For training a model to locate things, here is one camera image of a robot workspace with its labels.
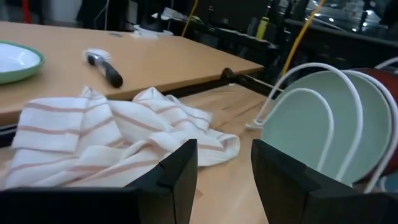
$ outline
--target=black handle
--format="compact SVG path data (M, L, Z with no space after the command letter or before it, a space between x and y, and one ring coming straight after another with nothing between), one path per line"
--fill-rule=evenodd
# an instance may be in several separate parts
M108 62L102 62L102 66L105 72L106 80L115 88L119 88L123 85L123 78L119 72L112 67Z

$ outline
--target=wooden countertop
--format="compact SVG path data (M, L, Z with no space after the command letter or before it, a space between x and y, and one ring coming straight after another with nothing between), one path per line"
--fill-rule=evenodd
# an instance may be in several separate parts
M0 40L33 47L45 56L42 71L21 82L0 86L0 125L17 121L23 105L49 96L77 96L90 86L111 99L126 100L155 86L165 91L219 78L225 67L250 73L261 65L212 49L183 37L158 40L122 37L102 30L74 29L0 22ZM108 51L124 78L120 89L110 87L97 68L82 60L88 48Z
M214 114L211 127L236 134L241 140L237 158L199 170L197 194L191 224L267 224L266 214L252 175L251 141L260 131L248 131L245 124L255 118L265 96L239 85L224 86L182 98L189 106ZM13 153L0 150L0 174Z

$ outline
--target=yellow bottle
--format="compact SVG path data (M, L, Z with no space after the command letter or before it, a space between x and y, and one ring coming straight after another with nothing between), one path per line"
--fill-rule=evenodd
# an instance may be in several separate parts
M257 34L256 34L257 39L262 40L264 38L264 34L266 33L268 22L269 22L268 17L261 18L259 27L257 28Z

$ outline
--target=dish brush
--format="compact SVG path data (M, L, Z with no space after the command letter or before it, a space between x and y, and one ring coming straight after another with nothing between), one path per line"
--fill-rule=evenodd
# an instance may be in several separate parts
M123 85L123 78L109 63L111 55L106 51L101 49L87 49L83 51L83 60L92 66L97 66L105 76L105 79L113 87L119 88Z

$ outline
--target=striped towel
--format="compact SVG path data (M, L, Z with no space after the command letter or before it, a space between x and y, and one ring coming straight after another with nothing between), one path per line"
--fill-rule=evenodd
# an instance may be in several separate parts
M76 98L32 100L12 143L6 188L123 187L188 139L198 139L199 166L236 157L239 138L210 129L211 120L155 88L133 101L107 100L90 88Z

